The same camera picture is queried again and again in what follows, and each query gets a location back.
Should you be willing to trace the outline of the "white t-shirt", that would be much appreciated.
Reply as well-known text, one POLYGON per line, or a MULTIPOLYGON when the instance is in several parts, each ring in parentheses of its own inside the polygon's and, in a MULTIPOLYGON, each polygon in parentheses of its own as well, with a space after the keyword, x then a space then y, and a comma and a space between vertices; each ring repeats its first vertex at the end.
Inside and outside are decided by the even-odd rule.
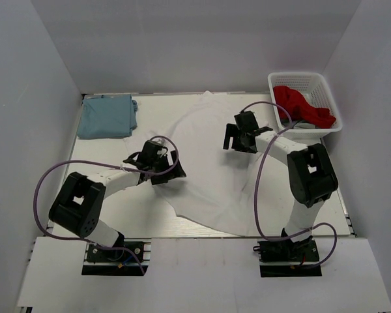
POLYGON ((126 139, 125 146, 133 153, 153 136, 171 139, 186 177, 155 185, 155 192, 179 217, 232 235, 256 236, 248 181, 259 155, 223 148, 225 128, 240 109, 206 91, 170 126, 134 135, 126 139))

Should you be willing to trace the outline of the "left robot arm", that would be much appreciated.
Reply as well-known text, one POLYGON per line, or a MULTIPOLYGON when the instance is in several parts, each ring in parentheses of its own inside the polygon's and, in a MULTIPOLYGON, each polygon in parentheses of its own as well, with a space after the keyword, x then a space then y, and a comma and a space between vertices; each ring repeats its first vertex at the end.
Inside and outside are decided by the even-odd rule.
POLYGON ((49 211, 49 219, 75 235, 75 239, 102 247, 110 260, 124 254, 124 235, 100 220, 106 198, 147 181, 151 185, 185 178, 176 145, 169 150, 158 142, 164 136, 147 140, 140 151, 132 153, 120 166, 83 161, 107 170, 85 175, 74 171, 65 179, 49 211))

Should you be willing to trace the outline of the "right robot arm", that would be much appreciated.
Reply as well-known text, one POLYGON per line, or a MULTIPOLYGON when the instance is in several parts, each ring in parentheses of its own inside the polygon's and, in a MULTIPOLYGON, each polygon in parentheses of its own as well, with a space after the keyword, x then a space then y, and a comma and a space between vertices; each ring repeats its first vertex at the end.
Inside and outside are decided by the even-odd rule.
POLYGON ((243 153, 261 153, 287 166, 289 187, 294 197, 293 209, 280 238, 282 254, 296 260, 311 239, 317 215, 323 204, 338 189, 338 179, 324 145, 306 145, 286 138, 270 127, 259 127, 251 111, 240 112, 235 123, 225 128, 223 148, 243 153))

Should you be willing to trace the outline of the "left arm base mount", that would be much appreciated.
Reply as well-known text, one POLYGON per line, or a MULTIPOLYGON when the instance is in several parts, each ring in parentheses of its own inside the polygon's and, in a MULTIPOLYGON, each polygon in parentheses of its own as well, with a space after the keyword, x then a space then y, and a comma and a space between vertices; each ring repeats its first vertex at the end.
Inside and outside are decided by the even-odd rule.
POLYGON ((96 245, 86 246, 82 276, 144 276, 151 258, 150 239, 125 239, 124 250, 104 250, 96 245))

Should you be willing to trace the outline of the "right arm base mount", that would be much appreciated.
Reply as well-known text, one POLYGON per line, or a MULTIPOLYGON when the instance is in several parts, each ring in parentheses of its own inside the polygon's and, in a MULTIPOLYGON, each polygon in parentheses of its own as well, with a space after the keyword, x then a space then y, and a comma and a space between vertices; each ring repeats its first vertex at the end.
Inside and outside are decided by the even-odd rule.
POLYGON ((309 237, 300 242, 258 241, 253 252, 259 256, 261 278, 322 276, 316 242, 309 237))

